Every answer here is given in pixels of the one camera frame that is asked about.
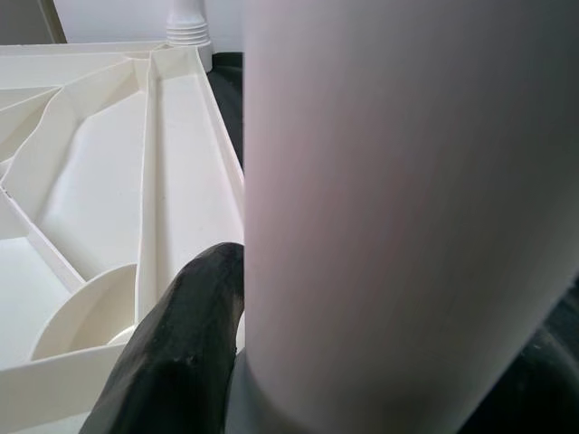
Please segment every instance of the white organizer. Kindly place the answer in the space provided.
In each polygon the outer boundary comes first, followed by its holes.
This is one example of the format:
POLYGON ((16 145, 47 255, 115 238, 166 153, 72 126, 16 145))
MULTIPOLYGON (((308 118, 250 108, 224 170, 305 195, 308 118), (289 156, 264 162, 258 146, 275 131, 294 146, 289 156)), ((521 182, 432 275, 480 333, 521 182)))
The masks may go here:
POLYGON ((0 177, 0 434, 78 432, 178 270, 243 242, 197 49, 0 47, 0 177))

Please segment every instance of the black surface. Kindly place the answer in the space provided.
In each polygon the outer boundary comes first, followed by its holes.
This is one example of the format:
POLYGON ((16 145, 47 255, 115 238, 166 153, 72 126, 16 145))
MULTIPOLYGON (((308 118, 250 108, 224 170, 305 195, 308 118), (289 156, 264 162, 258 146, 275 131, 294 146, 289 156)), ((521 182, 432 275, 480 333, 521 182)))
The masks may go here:
POLYGON ((82 434, 219 434, 243 311, 243 246, 189 262, 135 330, 82 434))
POLYGON ((207 74, 233 149, 243 167, 243 57, 238 52, 214 55, 207 74))

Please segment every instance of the white wall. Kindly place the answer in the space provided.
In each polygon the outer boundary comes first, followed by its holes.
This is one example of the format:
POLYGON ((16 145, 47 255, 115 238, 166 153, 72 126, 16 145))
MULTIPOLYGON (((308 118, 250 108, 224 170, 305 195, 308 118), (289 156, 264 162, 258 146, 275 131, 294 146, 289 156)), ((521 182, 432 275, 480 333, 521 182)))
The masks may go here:
MULTIPOLYGON (((68 42, 165 39, 170 0, 54 0, 68 42)), ((205 0, 216 52, 242 51, 242 0, 205 0)))

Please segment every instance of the white pillar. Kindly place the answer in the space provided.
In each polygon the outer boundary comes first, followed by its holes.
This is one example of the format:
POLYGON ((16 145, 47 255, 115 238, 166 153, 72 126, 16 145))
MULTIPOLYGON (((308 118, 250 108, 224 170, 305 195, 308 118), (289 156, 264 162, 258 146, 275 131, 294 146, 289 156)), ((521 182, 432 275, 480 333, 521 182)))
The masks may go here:
POLYGON ((577 3, 247 5, 246 431, 455 432, 579 266, 577 3))
POLYGON ((212 68, 212 48, 203 0, 172 0, 166 20, 166 37, 172 45, 196 45, 205 71, 212 68))

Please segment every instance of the white cylinder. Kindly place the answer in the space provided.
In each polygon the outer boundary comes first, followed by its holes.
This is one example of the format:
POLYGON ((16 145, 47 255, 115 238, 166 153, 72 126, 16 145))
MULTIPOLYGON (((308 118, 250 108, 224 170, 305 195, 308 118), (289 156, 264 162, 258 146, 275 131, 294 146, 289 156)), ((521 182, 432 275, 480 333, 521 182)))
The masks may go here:
POLYGON ((205 71, 210 71, 212 47, 202 1, 173 0, 166 20, 166 37, 172 45, 195 45, 205 71))
POLYGON ((247 15, 255 385, 306 432, 455 432, 579 266, 577 3, 247 15))

